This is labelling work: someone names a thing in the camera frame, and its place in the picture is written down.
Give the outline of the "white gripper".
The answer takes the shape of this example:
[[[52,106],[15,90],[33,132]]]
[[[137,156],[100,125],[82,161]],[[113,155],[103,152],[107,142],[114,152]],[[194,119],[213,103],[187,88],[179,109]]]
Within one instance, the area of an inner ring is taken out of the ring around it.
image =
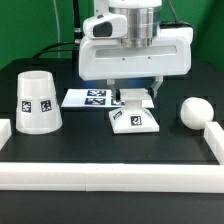
[[[151,85],[156,98],[162,76],[184,75],[191,68],[191,27],[161,29],[148,47],[125,48],[119,39],[84,37],[79,51],[79,75],[83,80],[107,80],[113,100],[119,101],[115,80],[155,77]]]

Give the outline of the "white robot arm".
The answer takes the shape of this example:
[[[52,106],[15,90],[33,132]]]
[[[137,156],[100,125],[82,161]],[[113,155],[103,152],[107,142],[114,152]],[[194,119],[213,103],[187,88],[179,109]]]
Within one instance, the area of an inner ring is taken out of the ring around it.
[[[83,23],[79,76],[105,80],[115,99],[117,79],[153,77],[157,91],[165,76],[191,68],[193,28],[179,19],[160,19],[162,0],[108,0],[103,10]]]

